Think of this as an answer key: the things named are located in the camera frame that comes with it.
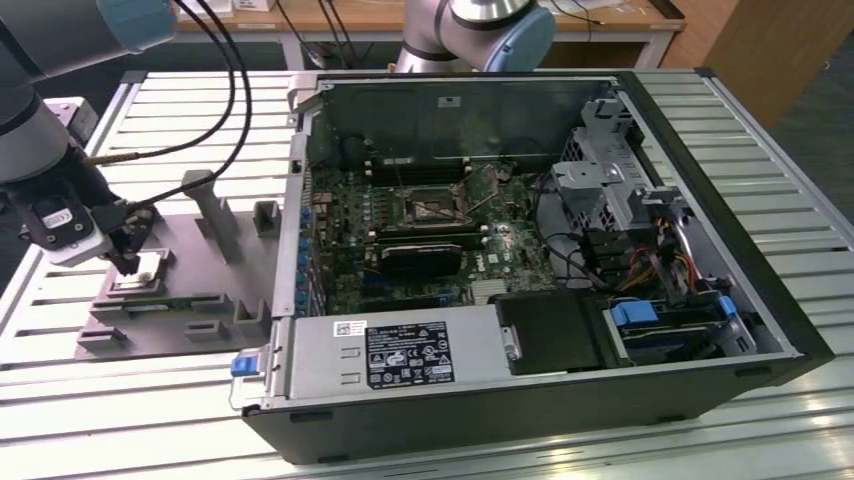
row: slotted metal table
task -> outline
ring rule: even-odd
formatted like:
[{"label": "slotted metal table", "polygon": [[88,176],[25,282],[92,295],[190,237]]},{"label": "slotted metal table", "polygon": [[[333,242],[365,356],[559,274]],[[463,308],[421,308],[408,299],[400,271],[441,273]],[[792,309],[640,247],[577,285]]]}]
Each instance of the slotted metal table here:
[{"label": "slotted metal table", "polygon": [[[783,387],[740,396],[699,419],[655,427],[456,449],[349,465],[287,464],[229,406],[233,354],[104,363],[73,360],[101,261],[50,266],[30,249],[0,300],[0,476],[149,478],[836,478],[854,468],[852,229],[714,78],[638,72],[838,358]],[[217,182],[232,209],[283,201],[288,72],[255,72],[255,128]],[[224,73],[130,75],[90,154],[168,146],[213,124]],[[236,113],[243,113],[237,103]],[[212,168],[237,139],[233,117],[201,147],[105,169],[140,198]],[[664,181],[671,177],[648,152]],[[194,211],[186,198],[165,214]],[[248,382],[244,389],[260,389]],[[567,412],[567,415],[583,415]]]}]

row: motherboard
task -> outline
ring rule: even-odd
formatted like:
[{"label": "motherboard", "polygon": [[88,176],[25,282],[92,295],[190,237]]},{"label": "motherboard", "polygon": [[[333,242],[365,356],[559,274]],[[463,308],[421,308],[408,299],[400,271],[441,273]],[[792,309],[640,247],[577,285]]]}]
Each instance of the motherboard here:
[{"label": "motherboard", "polygon": [[327,314],[477,305],[555,288],[531,218],[535,175],[500,160],[432,170],[384,162],[312,175]]}]

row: blue release tab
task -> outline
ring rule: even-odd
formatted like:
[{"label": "blue release tab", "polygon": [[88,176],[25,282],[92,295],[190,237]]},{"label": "blue release tab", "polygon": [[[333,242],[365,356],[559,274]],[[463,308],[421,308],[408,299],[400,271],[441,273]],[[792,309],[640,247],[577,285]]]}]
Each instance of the blue release tab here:
[{"label": "blue release tab", "polygon": [[720,305],[720,310],[723,310],[723,316],[726,318],[732,318],[738,315],[735,302],[732,302],[732,299],[726,295],[722,295],[720,298],[718,298],[718,305]]},{"label": "blue release tab", "polygon": [[617,327],[658,322],[658,314],[655,313],[652,302],[646,300],[620,303],[611,308],[611,317]]},{"label": "blue release tab", "polygon": [[237,357],[231,361],[231,376],[251,377],[257,375],[257,355]]}]

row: wooden cabinet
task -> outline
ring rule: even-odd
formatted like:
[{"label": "wooden cabinet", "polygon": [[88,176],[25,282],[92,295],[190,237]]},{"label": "wooden cabinet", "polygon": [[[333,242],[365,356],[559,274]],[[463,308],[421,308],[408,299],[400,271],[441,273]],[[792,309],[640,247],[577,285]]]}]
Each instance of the wooden cabinet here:
[{"label": "wooden cabinet", "polygon": [[766,128],[854,29],[852,0],[672,0],[687,26],[663,68],[710,67]]}]

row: power supply label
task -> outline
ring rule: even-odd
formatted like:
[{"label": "power supply label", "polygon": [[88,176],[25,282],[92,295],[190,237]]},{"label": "power supply label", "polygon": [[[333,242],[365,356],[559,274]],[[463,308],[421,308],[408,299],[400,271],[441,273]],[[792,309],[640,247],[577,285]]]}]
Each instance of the power supply label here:
[{"label": "power supply label", "polygon": [[453,381],[444,322],[365,329],[368,386],[373,390]]}]

